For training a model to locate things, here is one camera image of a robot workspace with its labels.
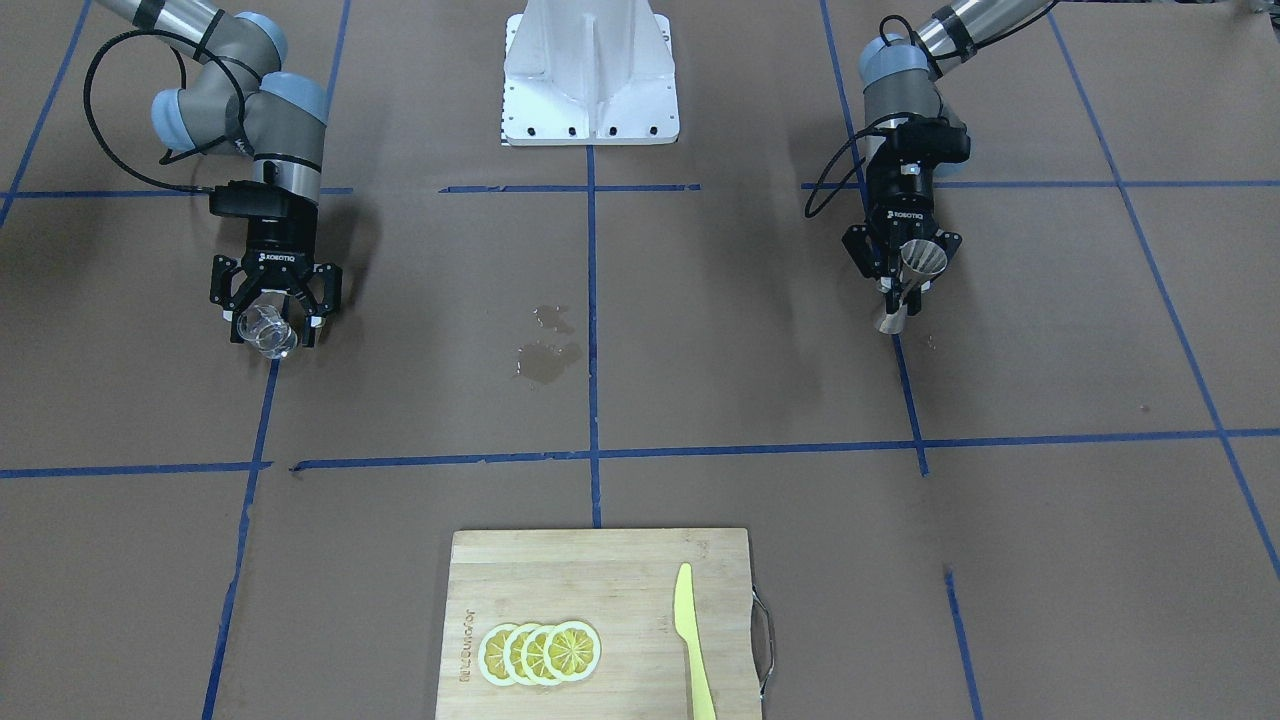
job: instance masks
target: puddle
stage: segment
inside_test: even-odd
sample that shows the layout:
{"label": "puddle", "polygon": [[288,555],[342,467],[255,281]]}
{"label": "puddle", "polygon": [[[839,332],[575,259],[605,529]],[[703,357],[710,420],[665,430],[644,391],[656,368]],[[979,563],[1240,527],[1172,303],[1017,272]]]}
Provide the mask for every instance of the puddle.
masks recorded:
{"label": "puddle", "polygon": [[576,342],[564,347],[531,342],[516,351],[516,375],[548,384],[556,382],[570,365],[582,359],[582,348]]}
{"label": "puddle", "polygon": [[534,318],[538,318],[539,325],[549,331],[559,334],[573,334],[573,328],[561,316],[566,310],[568,307],[563,305],[539,305],[534,309]]}

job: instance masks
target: lemon slice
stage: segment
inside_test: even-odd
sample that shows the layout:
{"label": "lemon slice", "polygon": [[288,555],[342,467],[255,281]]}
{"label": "lemon slice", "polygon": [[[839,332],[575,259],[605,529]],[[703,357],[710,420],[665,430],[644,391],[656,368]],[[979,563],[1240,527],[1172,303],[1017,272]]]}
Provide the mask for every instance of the lemon slice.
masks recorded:
{"label": "lemon slice", "polygon": [[556,625],[540,625],[536,630],[529,633],[529,637],[525,638],[524,652],[520,653],[520,670],[526,678],[539,685],[556,687],[562,682],[556,675],[552,675],[543,653],[547,648],[547,639],[550,637],[549,633],[554,629]]}
{"label": "lemon slice", "polygon": [[529,633],[532,633],[541,626],[541,623],[525,623],[524,625],[511,630],[511,634],[507,635],[507,641],[502,644],[502,666],[507,670],[507,676],[516,680],[521,685],[538,684],[524,675],[524,670],[520,667],[520,661],[525,655],[525,641],[529,639]]}
{"label": "lemon slice", "polygon": [[547,635],[543,662],[557,680],[582,680],[600,662],[600,635],[581,620],[561,623]]}
{"label": "lemon slice", "polygon": [[484,675],[485,680],[498,687],[516,684],[516,679],[511,676],[507,666],[502,662],[502,650],[507,644],[507,637],[515,629],[515,623],[503,623],[489,630],[480,641],[480,652],[484,653],[480,659],[480,674]]}

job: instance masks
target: cutting board handle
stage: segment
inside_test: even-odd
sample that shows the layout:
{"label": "cutting board handle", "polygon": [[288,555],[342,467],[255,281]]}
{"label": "cutting board handle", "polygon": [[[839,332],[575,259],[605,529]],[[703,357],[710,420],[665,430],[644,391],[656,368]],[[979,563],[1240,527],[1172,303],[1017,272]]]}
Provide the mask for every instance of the cutting board handle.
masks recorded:
{"label": "cutting board handle", "polygon": [[[769,657],[768,657],[768,660],[767,660],[767,662],[764,665],[763,674],[760,671],[760,667],[762,667],[760,662],[758,660],[755,661],[755,673],[756,673],[756,676],[760,678],[760,705],[764,705],[764,696],[765,696],[765,693],[768,691],[769,679],[773,678],[773,669],[774,669],[774,665],[776,665],[776,662],[774,662],[774,655],[773,655],[773,647],[774,647],[774,642],[773,642],[773,614],[769,612],[769,606],[765,605],[764,600],[760,598],[760,591],[759,591],[759,588],[756,588],[753,584],[751,585],[751,615],[753,615],[753,620],[754,620],[754,615],[755,615],[755,609],[760,610],[760,615],[764,618],[764,628],[765,628],[765,632],[768,633],[768,635],[767,635],[768,643],[767,643],[765,647],[769,651]],[[753,629],[755,628],[755,623],[754,621],[751,623],[751,628]],[[754,660],[754,655],[755,655],[755,647],[754,646],[755,646],[755,643],[751,643],[751,644],[753,644],[753,647],[751,647],[751,655],[753,655],[753,660]]]}

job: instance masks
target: plastic knife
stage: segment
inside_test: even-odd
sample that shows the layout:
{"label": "plastic knife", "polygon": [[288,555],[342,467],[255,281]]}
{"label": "plastic knife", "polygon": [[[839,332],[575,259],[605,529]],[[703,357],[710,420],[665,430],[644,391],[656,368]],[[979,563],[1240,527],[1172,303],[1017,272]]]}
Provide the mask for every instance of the plastic knife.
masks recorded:
{"label": "plastic knife", "polygon": [[698,614],[694,610],[694,569],[689,562],[676,575],[676,633],[689,650],[689,687],[694,700],[694,720],[716,720],[712,687],[703,665],[703,646],[698,639]]}

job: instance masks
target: clear glass cup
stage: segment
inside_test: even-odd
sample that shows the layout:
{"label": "clear glass cup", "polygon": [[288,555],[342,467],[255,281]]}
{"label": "clear glass cup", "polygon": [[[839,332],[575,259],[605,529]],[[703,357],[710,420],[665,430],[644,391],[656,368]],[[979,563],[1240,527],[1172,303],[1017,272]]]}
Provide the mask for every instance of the clear glass cup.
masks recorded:
{"label": "clear glass cup", "polygon": [[268,360],[287,357],[298,346],[298,333],[274,305],[255,302],[241,313],[236,332]]}

